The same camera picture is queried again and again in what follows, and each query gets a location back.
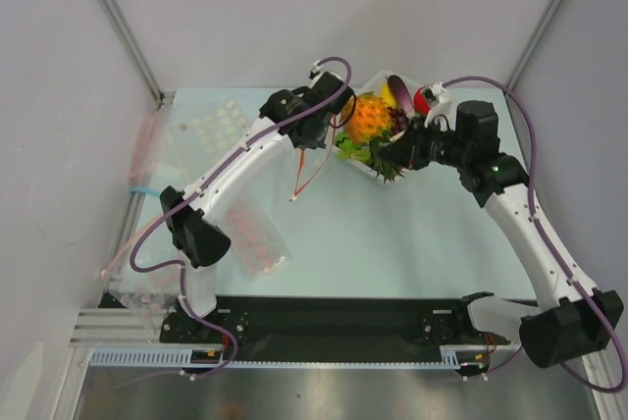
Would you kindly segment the clear red-zipper zip bag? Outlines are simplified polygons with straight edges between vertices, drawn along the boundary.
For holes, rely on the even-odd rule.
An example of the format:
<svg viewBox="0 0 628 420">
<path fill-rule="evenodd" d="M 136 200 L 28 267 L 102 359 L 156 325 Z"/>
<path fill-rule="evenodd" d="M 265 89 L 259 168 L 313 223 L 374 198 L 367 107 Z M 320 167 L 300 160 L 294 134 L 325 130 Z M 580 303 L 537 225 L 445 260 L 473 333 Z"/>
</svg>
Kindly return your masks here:
<svg viewBox="0 0 628 420">
<path fill-rule="evenodd" d="M 313 169 L 308 165 L 307 152 L 300 152 L 294 189 L 288 200 L 290 203 L 293 203 L 302 194 L 302 192 L 318 177 L 327 165 L 332 155 L 337 136 L 354 115 L 356 101 L 356 96 L 353 95 L 352 99 L 349 101 L 350 109 L 348 113 L 345 113 L 345 108 L 343 108 L 343 111 L 338 113 L 336 116 L 332 116 L 329 123 L 329 129 L 324 137 L 324 155 L 320 159 L 315 158 L 314 161 L 316 169 Z"/>
</svg>

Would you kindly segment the green toy melon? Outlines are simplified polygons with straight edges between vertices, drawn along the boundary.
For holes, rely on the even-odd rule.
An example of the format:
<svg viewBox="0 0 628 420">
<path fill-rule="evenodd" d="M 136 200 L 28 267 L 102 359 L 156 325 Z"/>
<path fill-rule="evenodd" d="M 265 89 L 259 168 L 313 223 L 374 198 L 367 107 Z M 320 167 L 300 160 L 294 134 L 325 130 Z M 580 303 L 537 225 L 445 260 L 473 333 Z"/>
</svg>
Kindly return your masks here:
<svg viewBox="0 0 628 420">
<path fill-rule="evenodd" d="M 343 131 L 335 137 L 334 145 L 339 150 L 347 150 L 351 148 L 352 141 L 348 137 L 347 133 Z"/>
</svg>

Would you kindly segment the red toy apple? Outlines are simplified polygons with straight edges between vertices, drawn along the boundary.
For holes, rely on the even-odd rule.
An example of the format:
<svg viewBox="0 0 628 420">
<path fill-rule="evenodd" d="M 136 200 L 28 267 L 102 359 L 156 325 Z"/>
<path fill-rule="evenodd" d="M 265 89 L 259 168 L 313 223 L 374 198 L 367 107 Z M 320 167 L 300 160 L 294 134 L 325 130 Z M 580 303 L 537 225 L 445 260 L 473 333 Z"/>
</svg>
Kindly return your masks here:
<svg viewBox="0 0 628 420">
<path fill-rule="evenodd" d="M 418 114 L 427 115 L 431 111 L 436 97 L 431 88 L 424 86 L 415 92 L 413 101 L 415 111 Z"/>
</svg>

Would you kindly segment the orange toy pineapple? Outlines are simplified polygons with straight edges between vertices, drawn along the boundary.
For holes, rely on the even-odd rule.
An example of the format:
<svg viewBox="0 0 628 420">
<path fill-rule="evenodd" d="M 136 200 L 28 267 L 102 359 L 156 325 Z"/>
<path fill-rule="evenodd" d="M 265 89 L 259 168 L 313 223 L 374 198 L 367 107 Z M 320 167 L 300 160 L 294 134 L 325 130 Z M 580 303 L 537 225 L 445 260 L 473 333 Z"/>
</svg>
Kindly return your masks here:
<svg viewBox="0 0 628 420">
<path fill-rule="evenodd" d="M 393 138 L 389 132 L 390 118 L 387 108 L 398 106 L 389 105 L 372 92 L 362 93 L 356 99 L 354 115 L 342 131 L 345 131 L 355 144 L 367 145 L 371 151 L 371 160 L 368 164 L 353 162 L 365 165 L 384 182 L 393 182 L 403 176 L 402 167 L 381 158 L 379 150 Z"/>
</svg>

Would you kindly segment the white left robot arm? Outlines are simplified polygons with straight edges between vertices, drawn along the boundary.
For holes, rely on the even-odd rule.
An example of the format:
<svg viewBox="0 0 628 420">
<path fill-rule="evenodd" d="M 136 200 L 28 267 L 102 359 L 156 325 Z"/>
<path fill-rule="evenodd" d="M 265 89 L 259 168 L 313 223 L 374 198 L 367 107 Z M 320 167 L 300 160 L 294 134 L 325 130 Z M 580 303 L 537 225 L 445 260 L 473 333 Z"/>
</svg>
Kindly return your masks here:
<svg viewBox="0 0 628 420">
<path fill-rule="evenodd" d="M 231 247 L 218 221 L 239 192 L 273 160 L 294 149 L 326 145 L 332 117 L 353 90 L 311 85 L 282 89 L 266 100 L 244 137 L 208 172 L 178 191 L 161 193 L 161 205 L 175 247 L 184 255 L 179 300 L 185 312 L 182 330 L 194 341 L 207 341 L 216 330 L 211 313 L 218 262 Z"/>
</svg>

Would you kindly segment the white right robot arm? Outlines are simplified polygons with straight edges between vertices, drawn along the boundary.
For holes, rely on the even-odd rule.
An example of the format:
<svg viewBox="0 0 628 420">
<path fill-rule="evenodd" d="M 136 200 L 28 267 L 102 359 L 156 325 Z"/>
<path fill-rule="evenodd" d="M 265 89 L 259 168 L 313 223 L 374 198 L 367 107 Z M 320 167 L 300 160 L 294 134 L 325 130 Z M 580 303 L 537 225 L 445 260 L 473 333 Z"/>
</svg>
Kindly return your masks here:
<svg viewBox="0 0 628 420">
<path fill-rule="evenodd" d="M 496 131 L 438 131 L 416 126 L 385 145 L 383 158 L 408 170 L 431 163 L 454 168 L 465 189 L 499 226 L 536 296 L 535 306 L 492 295 L 473 298 L 454 315 L 464 342 L 486 332 L 520 344 L 539 367 L 564 363 L 621 343 L 614 329 L 623 302 L 601 291 L 573 260 L 535 202 L 532 180 L 520 162 L 500 151 Z"/>
</svg>

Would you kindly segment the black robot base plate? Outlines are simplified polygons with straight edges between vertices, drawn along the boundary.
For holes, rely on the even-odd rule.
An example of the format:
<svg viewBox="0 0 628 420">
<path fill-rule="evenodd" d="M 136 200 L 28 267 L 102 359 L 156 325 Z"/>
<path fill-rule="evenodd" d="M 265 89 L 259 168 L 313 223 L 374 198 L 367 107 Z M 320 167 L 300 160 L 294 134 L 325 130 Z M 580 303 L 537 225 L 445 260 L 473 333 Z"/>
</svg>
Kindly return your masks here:
<svg viewBox="0 0 628 420">
<path fill-rule="evenodd" d="M 377 348 L 410 353 L 420 348 L 472 345 L 486 348 L 497 336 L 471 326 L 462 299 L 333 298 L 221 295 L 203 323 L 176 302 L 161 326 L 162 343 L 219 343 L 235 336 L 237 355 L 280 349 L 373 353 Z"/>
</svg>

